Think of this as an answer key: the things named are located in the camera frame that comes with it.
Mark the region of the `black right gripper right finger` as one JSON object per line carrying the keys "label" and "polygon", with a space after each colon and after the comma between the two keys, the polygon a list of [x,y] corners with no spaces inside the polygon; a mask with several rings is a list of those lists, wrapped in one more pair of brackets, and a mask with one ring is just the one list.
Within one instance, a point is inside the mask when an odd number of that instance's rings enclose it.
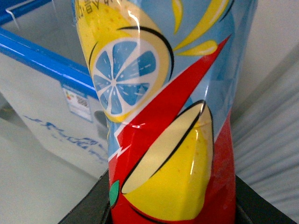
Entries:
{"label": "black right gripper right finger", "polygon": [[259,196],[238,176],[236,182],[236,224],[294,224],[295,221]]}

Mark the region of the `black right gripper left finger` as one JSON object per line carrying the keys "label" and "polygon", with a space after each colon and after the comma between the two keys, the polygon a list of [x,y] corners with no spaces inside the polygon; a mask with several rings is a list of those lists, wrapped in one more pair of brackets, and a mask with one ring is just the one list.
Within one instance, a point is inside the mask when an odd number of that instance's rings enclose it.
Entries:
{"label": "black right gripper left finger", "polygon": [[61,224],[110,224],[109,177],[106,171],[88,194],[60,221]]}

